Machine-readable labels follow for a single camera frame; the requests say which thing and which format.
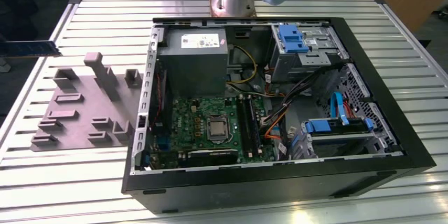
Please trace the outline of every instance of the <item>cpu socket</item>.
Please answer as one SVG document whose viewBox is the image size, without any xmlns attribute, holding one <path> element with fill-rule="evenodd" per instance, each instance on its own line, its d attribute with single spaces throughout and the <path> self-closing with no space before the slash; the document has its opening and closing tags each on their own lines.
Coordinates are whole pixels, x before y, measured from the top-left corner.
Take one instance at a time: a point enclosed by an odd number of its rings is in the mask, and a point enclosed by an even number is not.
<svg viewBox="0 0 448 224">
<path fill-rule="evenodd" d="M 212 115 L 207 118 L 207 138 L 215 144 L 230 139 L 228 119 L 226 115 Z"/>
</svg>

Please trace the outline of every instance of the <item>desk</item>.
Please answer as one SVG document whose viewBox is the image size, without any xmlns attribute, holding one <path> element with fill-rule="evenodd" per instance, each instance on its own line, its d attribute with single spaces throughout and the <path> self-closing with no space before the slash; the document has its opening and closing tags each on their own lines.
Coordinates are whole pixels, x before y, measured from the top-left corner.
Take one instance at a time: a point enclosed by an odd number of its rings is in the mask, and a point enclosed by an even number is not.
<svg viewBox="0 0 448 224">
<path fill-rule="evenodd" d="M 27 223 L 443 223 L 448 211 L 448 78 L 390 11 L 374 0 L 256 0 L 259 17 L 344 17 L 438 166 L 364 195 L 335 200 L 155 216 L 120 192 L 126 147 L 35 153 L 31 138 L 59 67 L 92 74 L 100 51 L 115 74 L 146 68 L 155 17 L 210 16 L 208 0 L 83 0 L 70 4 L 51 39 L 63 57 L 42 57 L 0 129 L 0 220 Z"/>
</svg>

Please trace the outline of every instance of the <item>floor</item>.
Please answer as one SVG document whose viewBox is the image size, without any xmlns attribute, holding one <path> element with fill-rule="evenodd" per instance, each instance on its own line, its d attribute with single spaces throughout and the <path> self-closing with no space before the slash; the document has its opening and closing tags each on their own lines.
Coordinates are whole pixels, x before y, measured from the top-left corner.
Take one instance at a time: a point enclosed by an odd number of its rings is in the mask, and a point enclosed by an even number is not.
<svg viewBox="0 0 448 224">
<path fill-rule="evenodd" d="M 63 14 L 68 0 L 35 0 L 35 2 L 39 6 L 39 12 L 32 17 L 38 29 L 36 40 L 47 40 Z M 416 33 L 416 37 L 418 39 L 432 40 L 427 49 L 443 69 L 448 71 L 448 19 L 440 20 L 436 15 L 431 16 Z M 0 125 L 16 100 L 35 62 L 35 59 L 8 60 L 12 70 L 10 73 L 0 73 Z"/>
</svg>

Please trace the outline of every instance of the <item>metal workbench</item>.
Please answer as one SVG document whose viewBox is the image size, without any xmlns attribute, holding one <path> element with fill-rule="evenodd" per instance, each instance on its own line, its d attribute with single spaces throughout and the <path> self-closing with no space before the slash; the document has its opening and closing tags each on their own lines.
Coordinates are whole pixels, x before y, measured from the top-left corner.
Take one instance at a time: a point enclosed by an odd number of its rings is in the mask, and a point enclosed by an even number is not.
<svg viewBox="0 0 448 224">
<path fill-rule="evenodd" d="M 56 87 L 58 67 L 92 74 L 99 51 L 114 73 L 143 72 L 154 17 L 204 17 L 208 0 L 83 0 L 70 4 L 51 39 L 64 54 L 40 58 L 0 129 L 0 222 L 446 223 L 448 78 L 384 4 L 374 0 L 256 1 L 259 17 L 344 17 L 438 166 L 356 198 L 155 216 L 120 192 L 126 147 L 34 153 L 31 138 Z"/>
</svg>

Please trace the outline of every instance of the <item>blue clip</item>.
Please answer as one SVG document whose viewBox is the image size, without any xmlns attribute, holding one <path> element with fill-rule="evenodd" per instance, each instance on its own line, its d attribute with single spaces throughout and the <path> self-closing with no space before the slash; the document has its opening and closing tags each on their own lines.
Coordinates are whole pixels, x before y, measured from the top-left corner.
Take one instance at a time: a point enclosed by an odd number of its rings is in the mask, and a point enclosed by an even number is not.
<svg viewBox="0 0 448 224">
<path fill-rule="evenodd" d="M 306 123 L 306 128 L 308 133 L 312 133 L 315 131 L 314 125 L 311 123 Z"/>
<path fill-rule="evenodd" d="M 335 100 L 338 102 L 338 112 L 339 116 L 336 115 L 336 107 L 335 107 Z M 348 125 L 348 119 L 346 116 L 346 109 L 344 109 L 344 99 L 343 99 L 343 94 L 340 92 L 334 92 L 331 95 L 331 100 L 330 100 L 330 114 L 332 118 L 340 117 L 343 120 L 343 125 Z"/>
<path fill-rule="evenodd" d="M 366 123 L 367 129 L 372 131 L 375 128 L 372 120 L 370 118 L 364 118 L 364 123 Z"/>
<path fill-rule="evenodd" d="M 150 155 L 146 155 L 146 164 L 150 165 Z"/>
<path fill-rule="evenodd" d="M 303 42 L 303 34 L 296 25 L 279 25 L 279 38 L 286 46 L 286 52 L 308 52 Z"/>
<path fill-rule="evenodd" d="M 315 120 L 311 121 L 311 124 L 314 125 L 315 132 L 331 131 L 330 123 L 327 120 Z"/>
<path fill-rule="evenodd" d="M 299 142 L 299 137 L 300 137 L 300 135 L 298 134 L 296 137 L 292 140 L 291 148 L 295 147 L 296 143 Z"/>
</svg>

